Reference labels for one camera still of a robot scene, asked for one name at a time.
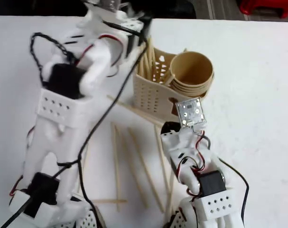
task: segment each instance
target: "stacked cups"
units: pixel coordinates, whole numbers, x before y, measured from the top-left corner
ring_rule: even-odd
[[[204,97],[214,78],[214,68],[203,54],[187,51],[172,59],[170,74],[173,90],[189,97]]]

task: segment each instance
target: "beige basket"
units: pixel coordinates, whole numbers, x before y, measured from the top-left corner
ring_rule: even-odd
[[[175,55],[156,48],[153,50],[155,58],[143,58],[139,65],[138,72],[144,71],[144,73],[133,76],[134,106],[164,121],[178,121],[175,103],[191,98],[181,95],[165,85],[170,77],[170,62]],[[151,55],[151,49],[146,54],[146,56],[149,55]],[[141,69],[141,64],[144,65],[147,59],[152,59],[152,62],[146,62],[152,66],[150,74],[147,70]]]

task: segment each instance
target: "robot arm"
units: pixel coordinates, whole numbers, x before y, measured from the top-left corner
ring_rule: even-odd
[[[181,201],[169,227],[183,222],[192,228],[244,228],[234,189],[228,188],[227,167],[209,150],[209,139],[198,127],[204,122],[200,104],[199,98],[178,103],[180,116],[187,120],[180,117],[181,124],[167,122],[162,128],[164,154],[191,196]]]
[[[48,186],[41,197],[33,197],[21,214],[41,228],[73,221],[81,224],[90,209],[88,199],[87,202],[79,197],[75,199],[73,191],[77,183],[79,151],[90,131],[94,93],[105,77],[129,61],[129,53],[139,45],[138,38],[130,38],[133,34],[110,28],[103,21],[132,27],[137,32],[142,30],[143,23],[103,6],[89,4],[88,16],[61,40],[76,61],[69,62],[63,48],[55,48],[51,60],[42,68],[45,83],[23,170],[22,181],[26,188],[15,192],[9,206],[13,213],[18,212],[38,190],[42,193],[42,185]],[[60,180],[41,173],[49,152],[56,156],[59,169],[67,167],[60,174]]]

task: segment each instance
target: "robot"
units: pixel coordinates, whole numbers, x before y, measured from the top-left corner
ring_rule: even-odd
[[[128,4],[121,5],[119,0],[84,3],[88,13],[60,42],[41,33],[35,33],[31,38],[30,52],[40,71],[42,88],[36,124],[29,132],[33,139],[28,145],[23,174],[19,179],[26,188],[15,190],[18,182],[14,186],[9,205],[14,215],[2,228],[8,227],[18,216],[40,228],[106,227],[97,207],[86,196],[81,168],[84,147],[94,132],[89,123],[97,96],[95,91],[105,77],[115,76],[122,64],[134,61],[131,52],[143,40],[147,41],[145,37],[149,33],[151,18],[144,18],[142,13],[134,15]],[[119,10],[121,6],[127,6],[127,13]],[[51,60],[44,66],[33,50],[36,37],[47,38],[56,46]],[[191,110],[194,110],[200,100],[190,102],[193,105]],[[195,128],[197,117],[204,120],[201,116],[203,110],[198,107],[200,115],[189,118],[193,113],[181,107],[178,106],[180,113],[184,117],[186,113],[188,117],[180,116],[181,125],[166,123],[161,139],[178,180],[189,187],[192,197],[181,202],[169,226],[176,227],[177,219],[182,216],[187,227],[213,228],[217,227],[216,219],[223,217],[227,228],[243,228],[234,204],[233,190],[225,187],[230,179],[227,170],[210,151],[202,149],[202,153],[196,152],[199,150],[198,144],[194,144],[194,136],[199,137],[198,143],[206,138]],[[41,173],[44,158],[49,152],[55,154],[59,167],[59,172],[52,177]],[[78,175],[84,198],[73,194]],[[216,200],[219,200],[217,205],[221,206],[221,211],[217,211],[219,206],[213,209],[207,206]]]
[[[210,151],[210,140],[202,130],[200,98],[177,103],[177,109],[180,123],[166,122],[161,140],[177,180],[188,187],[190,197],[180,202],[166,227],[244,228],[235,190],[226,187],[231,181],[228,164]]]
[[[81,174],[93,102],[98,96],[95,91],[104,78],[117,74],[120,65],[133,61],[131,52],[142,42],[136,34],[146,37],[149,23],[119,10],[118,0],[84,3],[88,13],[60,42],[41,33],[31,37],[30,53],[43,87],[20,178],[26,188],[12,191],[9,209],[14,215],[2,227],[19,214],[41,228],[80,227],[84,222],[87,227],[105,227],[85,194]],[[55,44],[51,60],[43,67],[33,50],[36,37]],[[41,173],[49,152],[56,156],[60,170],[52,177]],[[78,174],[85,200],[73,194]]]

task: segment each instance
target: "table surface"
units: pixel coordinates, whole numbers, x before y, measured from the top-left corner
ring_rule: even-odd
[[[60,38],[78,22],[66,17],[0,17],[0,225],[11,215],[9,191],[21,174],[25,137],[35,123],[39,96],[37,68],[28,53],[29,37],[41,31]],[[156,19],[151,34],[154,45],[166,52],[184,48],[208,56],[215,80],[203,107],[208,125],[206,134],[212,150],[237,168],[248,180],[250,192],[245,211],[248,228],[288,228],[288,23],[216,20]],[[51,44],[37,41],[35,49],[42,62],[50,58]],[[96,102],[100,116],[115,96],[124,72],[105,79]],[[122,100],[132,97],[128,83]],[[166,203],[153,125],[123,107],[116,106],[92,137],[86,159],[84,180],[91,199],[114,199],[115,176],[110,121],[131,126],[152,173],[153,181]],[[108,227],[161,227],[159,212],[149,183],[134,154],[136,170],[149,208],[139,198],[122,151],[119,155],[122,198],[128,203],[99,205]],[[232,174],[242,203],[245,186]],[[185,187],[174,192],[174,205],[185,197]],[[32,227],[17,219],[11,227]]]

